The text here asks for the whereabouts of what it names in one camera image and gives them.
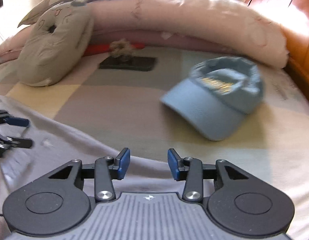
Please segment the grey striped pants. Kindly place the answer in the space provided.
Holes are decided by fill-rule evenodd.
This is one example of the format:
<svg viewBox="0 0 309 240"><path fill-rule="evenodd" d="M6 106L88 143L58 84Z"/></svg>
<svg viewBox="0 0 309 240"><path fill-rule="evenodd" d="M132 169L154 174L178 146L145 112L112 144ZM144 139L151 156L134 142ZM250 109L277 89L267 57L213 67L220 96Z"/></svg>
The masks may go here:
<svg viewBox="0 0 309 240"><path fill-rule="evenodd" d="M12 148L0 158L0 213L6 197L16 189L73 160L91 164L96 159L119 152L90 135L49 119L16 100L0 95L0 110L30 121L28 128L0 125L0 134L32 139L31 149ZM113 182L116 193L178 192L183 182L173 180L166 161L131 157L123 180Z"/></svg>

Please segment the blue baseball cap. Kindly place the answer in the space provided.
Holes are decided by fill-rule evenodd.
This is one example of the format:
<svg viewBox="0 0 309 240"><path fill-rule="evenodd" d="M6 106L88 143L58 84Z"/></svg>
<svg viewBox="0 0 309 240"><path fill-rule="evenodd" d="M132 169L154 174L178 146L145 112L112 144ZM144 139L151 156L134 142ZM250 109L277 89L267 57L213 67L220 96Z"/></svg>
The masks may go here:
<svg viewBox="0 0 309 240"><path fill-rule="evenodd" d="M239 128L263 96L257 65L243 57L225 56L193 66L161 102L208 140L221 141Z"/></svg>

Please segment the grey cat face cushion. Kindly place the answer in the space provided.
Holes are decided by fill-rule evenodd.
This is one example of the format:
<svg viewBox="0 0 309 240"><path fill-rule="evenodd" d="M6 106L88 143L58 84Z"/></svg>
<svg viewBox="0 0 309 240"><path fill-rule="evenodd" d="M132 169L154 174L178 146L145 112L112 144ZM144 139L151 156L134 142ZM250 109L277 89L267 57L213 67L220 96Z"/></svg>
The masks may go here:
<svg viewBox="0 0 309 240"><path fill-rule="evenodd" d="M19 81L31 87L61 81L83 56L93 27L87 0L61 3L44 12L16 60Z"/></svg>

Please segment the black phone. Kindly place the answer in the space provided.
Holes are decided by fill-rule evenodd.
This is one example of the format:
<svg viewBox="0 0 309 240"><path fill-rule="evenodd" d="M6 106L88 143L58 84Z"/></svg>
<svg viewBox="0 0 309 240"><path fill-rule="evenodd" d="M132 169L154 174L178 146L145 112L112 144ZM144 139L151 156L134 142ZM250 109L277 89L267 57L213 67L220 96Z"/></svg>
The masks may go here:
<svg viewBox="0 0 309 240"><path fill-rule="evenodd" d="M153 70L157 63L154 57L132 56L129 58L109 56L99 64L99 69L135 70L148 72Z"/></svg>

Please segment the pink folded quilt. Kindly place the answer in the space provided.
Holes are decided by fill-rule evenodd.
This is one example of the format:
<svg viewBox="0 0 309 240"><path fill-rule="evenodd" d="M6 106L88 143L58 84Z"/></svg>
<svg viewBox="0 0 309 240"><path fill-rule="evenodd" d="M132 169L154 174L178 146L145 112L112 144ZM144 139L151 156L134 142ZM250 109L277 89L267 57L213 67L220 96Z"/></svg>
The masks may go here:
<svg viewBox="0 0 309 240"><path fill-rule="evenodd" d="M87 5L93 31L162 31L220 44L274 68L287 63L278 25L236 0L87 0ZM36 23L3 42L0 56L23 49Z"/></svg>

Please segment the wooden headboard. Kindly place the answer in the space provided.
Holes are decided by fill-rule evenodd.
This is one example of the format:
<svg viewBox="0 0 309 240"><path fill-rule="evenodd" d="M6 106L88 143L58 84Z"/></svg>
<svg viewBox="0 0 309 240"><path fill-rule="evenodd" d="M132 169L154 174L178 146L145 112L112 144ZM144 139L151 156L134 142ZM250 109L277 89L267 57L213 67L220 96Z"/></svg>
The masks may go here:
<svg viewBox="0 0 309 240"><path fill-rule="evenodd" d="M289 51L284 70L309 102L309 0L246 0L245 3L280 25Z"/></svg>

